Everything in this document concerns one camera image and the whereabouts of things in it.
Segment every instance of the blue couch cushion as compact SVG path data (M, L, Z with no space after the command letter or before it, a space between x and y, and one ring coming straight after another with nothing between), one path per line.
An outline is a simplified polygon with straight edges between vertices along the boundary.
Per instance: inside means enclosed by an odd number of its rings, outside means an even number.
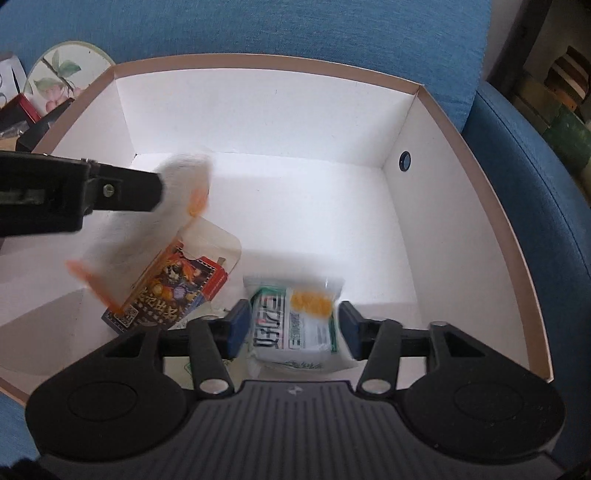
M519 112L483 83L463 131L513 225L538 294L567 409L554 454L591 453L591 210L568 172Z
M0 393L0 465L39 454L25 424L24 409Z
M0 50L25 69L65 40L117 62L182 53L310 57L427 85L462 130L480 78L490 0L9 0Z

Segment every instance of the striped object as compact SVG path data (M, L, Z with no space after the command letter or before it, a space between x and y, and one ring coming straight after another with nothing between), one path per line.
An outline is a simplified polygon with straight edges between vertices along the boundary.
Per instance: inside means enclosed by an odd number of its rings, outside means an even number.
M591 64L573 47L557 58L548 72L545 85L572 111L589 93Z

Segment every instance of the box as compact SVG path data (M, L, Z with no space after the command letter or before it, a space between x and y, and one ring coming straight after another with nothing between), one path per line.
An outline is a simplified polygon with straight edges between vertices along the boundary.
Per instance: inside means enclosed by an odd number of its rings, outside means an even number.
M245 274L342 277L341 299L365 316L449 322L552 378L519 243L423 86L291 57L141 60L104 72L36 152L152 170L204 147L215 152L204 216L242 244L218 306L244 297ZM14 396L115 335L64 267L106 215L2 247L0 378Z

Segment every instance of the plastic bag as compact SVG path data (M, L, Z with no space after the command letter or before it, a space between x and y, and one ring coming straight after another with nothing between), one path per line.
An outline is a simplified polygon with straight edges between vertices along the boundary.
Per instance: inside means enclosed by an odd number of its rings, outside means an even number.
M249 373L262 366L293 371L337 371L339 361L334 304L342 281L245 277L252 303Z

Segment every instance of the qr code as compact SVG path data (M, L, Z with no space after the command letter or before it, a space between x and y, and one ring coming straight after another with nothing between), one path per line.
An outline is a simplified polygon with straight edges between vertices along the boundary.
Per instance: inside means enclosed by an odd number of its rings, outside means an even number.
M135 320L138 316L138 309L136 309L133 305L130 305L125 309L125 316L115 315L115 318L121 322L124 327L129 327L131 322Z

